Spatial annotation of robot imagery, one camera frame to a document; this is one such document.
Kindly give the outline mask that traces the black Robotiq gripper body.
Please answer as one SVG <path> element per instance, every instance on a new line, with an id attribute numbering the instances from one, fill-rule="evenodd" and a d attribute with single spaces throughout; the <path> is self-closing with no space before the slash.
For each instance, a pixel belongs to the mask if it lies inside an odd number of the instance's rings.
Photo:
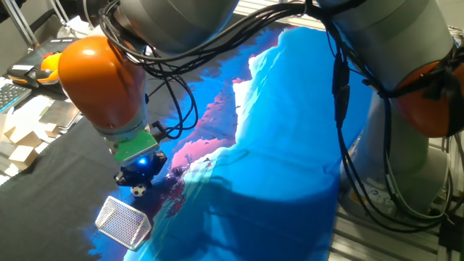
<path id="1" fill-rule="evenodd" d="M 125 177 L 137 181 L 150 181 L 160 173 L 167 157 L 164 152 L 158 151 L 149 156 L 139 157 L 133 164 L 123 167 L 121 170 Z"/>

